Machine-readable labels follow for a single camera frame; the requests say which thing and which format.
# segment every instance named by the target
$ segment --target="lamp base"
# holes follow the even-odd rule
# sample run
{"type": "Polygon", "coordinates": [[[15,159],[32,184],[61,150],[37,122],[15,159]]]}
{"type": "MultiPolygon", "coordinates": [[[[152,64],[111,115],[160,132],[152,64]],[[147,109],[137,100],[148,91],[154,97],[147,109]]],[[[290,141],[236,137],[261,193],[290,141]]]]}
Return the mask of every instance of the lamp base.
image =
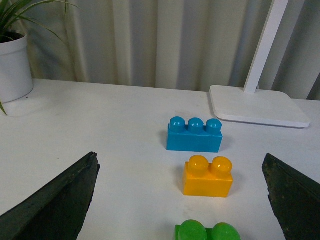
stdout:
{"type": "Polygon", "coordinates": [[[280,91],[245,93],[240,87],[213,85],[210,96],[213,112],[222,120],[291,128],[310,125],[310,119],[280,91]]]}

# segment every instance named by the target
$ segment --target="white flower pot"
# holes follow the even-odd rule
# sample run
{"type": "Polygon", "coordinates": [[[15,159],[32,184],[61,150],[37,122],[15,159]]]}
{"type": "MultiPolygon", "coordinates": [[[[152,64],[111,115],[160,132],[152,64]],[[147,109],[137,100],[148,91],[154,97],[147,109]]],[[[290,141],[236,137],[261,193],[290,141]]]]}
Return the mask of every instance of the white flower pot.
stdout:
{"type": "Polygon", "coordinates": [[[0,101],[11,102],[34,87],[27,54],[27,36],[0,43],[0,101]]]}

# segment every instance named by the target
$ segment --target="yellow lego brick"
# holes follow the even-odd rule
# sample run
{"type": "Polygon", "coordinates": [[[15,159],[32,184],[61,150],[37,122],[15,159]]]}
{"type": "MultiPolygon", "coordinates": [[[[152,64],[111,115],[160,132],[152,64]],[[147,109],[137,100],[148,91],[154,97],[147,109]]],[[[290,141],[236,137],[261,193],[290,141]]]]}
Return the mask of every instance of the yellow lego brick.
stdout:
{"type": "Polygon", "coordinates": [[[184,165],[183,194],[226,198],[234,181],[231,170],[232,163],[226,157],[215,157],[209,163],[204,156],[192,156],[184,165]]]}

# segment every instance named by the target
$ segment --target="curtain fold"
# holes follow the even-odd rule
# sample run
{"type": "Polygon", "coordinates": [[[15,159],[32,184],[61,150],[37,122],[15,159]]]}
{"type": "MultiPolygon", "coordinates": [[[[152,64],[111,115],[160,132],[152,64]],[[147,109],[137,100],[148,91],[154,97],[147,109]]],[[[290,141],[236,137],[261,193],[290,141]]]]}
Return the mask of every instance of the curtain fold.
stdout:
{"type": "MultiPolygon", "coordinates": [[[[29,14],[35,78],[208,92],[244,87],[272,0],[69,0],[29,14]]],[[[320,1],[289,0],[259,88],[320,100],[320,1]]]]}

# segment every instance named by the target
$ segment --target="green stud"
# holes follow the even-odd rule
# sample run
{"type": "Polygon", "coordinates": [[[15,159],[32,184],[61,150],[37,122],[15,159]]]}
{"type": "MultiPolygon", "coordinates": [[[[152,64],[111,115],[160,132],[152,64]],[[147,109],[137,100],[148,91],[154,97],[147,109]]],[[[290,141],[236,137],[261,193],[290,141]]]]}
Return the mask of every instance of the green stud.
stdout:
{"type": "Polygon", "coordinates": [[[207,240],[207,231],[200,222],[187,220],[180,226],[178,240],[207,240]]]}
{"type": "Polygon", "coordinates": [[[211,240],[241,240],[238,231],[228,223],[220,222],[212,229],[211,240]]]}

